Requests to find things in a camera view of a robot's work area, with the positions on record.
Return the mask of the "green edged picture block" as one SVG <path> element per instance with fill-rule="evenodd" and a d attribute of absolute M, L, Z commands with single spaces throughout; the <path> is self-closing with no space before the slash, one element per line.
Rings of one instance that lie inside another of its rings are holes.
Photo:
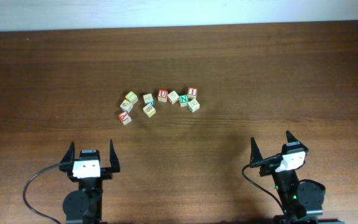
<path fill-rule="evenodd" d="M 194 113 L 195 111 L 199 110 L 199 108 L 200 108 L 200 104 L 198 103 L 198 101 L 196 99 L 192 99 L 191 101 L 189 101 L 187 106 L 188 106 L 188 109 L 192 113 Z"/>

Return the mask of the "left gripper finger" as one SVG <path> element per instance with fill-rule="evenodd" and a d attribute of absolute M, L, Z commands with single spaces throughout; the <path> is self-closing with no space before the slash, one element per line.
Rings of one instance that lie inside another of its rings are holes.
<path fill-rule="evenodd" d="M 65 155 L 63 156 L 60 162 L 61 163 L 71 162 L 74 160 L 74 158 L 75 158 L 75 143 L 72 141 L 67 152 L 65 153 Z"/>
<path fill-rule="evenodd" d="M 119 159 L 118 159 L 117 154 L 114 150 L 114 144 L 113 144 L 112 139 L 110 140 L 110 143 L 109 143 L 109 161 L 110 161 L 112 170 L 120 169 Z"/>

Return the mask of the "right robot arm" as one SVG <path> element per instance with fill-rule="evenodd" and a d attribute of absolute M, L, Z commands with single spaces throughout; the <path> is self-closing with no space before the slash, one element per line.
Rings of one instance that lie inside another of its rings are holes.
<path fill-rule="evenodd" d="M 273 218 L 274 223 L 318 223 L 318 216 L 323 214 L 323 202 L 326 188 L 319 182 L 300 180 L 296 170 L 305 164 L 309 149 L 297 140 L 291 132 L 286 132 L 287 143 L 280 153 L 263 158 L 254 138 L 250 139 L 250 162 L 245 168 L 259 168 L 259 175 L 272 176 L 278 197 L 259 186 L 278 203 L 282 215 Z"/>

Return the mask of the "red letter I block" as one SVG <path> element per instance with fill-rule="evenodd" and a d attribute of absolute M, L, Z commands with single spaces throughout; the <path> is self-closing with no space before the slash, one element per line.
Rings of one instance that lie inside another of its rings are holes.
<path fill-rule="evenodd" d="M 198 89 L 197 89 L 197 88 L 194 88 L 194 87 L 189 87 L 189 88 L 188 88 L 188 93 L 187 93 L 187 95 L 188 95 L 188 98 L 189 98 L 190 100 L 196 99 L 197 94 L 198 94 Z"/>

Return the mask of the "green letter N block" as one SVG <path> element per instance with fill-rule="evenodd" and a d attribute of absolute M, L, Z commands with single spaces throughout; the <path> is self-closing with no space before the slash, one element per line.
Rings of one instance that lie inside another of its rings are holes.
<path fill-rule="evenodd" d="M 188 95 L 180 95 L 179 96 L 179 102 L 181 107 L 185 107 L 189 103 L 189 97 Z"/>

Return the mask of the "red letter U block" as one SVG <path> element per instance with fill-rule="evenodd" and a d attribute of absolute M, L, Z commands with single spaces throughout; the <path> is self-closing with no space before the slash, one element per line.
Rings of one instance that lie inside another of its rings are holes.
<path fill-rule="evenodd" d="M 168 96 L 167 90 L 159 90 L 157 93 L 157 99 L 158 99 L 158 101 L 161 101 L 161 102 L 167 102 L 167 96 Z"/>

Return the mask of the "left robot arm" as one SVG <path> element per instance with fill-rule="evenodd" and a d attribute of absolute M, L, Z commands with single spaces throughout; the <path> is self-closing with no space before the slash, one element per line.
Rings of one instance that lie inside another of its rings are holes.
<path fill-rule="evenodd" d="M 102 221 L 103 182 L 111 180 L 121 171 L 113 142 L 109 142 L 109 167 L 101 166 L 97 149 L 82 150 L 75 158 L 75 144 L 71 143 L 59 165 L 60 171 L 78 184 L 78 190 L 70 192 L 64 199 L 62 209 L 66 223 L 95 224 Z"/>

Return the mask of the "plain wooden picture block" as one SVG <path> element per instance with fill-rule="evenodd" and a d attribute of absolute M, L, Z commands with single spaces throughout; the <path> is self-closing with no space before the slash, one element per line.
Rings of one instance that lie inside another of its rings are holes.
<path fill-rule="evenodd" d="M 173 90 L 167 95 L 167 98 L 171 104 L 175 104 L 179 100 L 179 95 L 175 90 Z"/>

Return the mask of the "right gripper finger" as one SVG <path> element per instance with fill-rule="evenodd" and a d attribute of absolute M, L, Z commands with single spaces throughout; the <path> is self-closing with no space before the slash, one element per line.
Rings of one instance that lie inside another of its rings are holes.
<path fill-rule="evenodd" d="M 260 149 L 254 137 L 251 137 L 250 139 L 250 146 L 251 146 L 250 165 L 258 164 L 260 161 L 263 160 L 263 157 L 260 153 Z"/>
<path fill-rule="evenodd" d="M 300 149 L 304 150 L 305 152 L 309 152 L 309 149 L 301 142 L 299 141 L 289 130 L 286 131 L 286 137 L 287 137 L 287 146 L 291 149 Z"/>

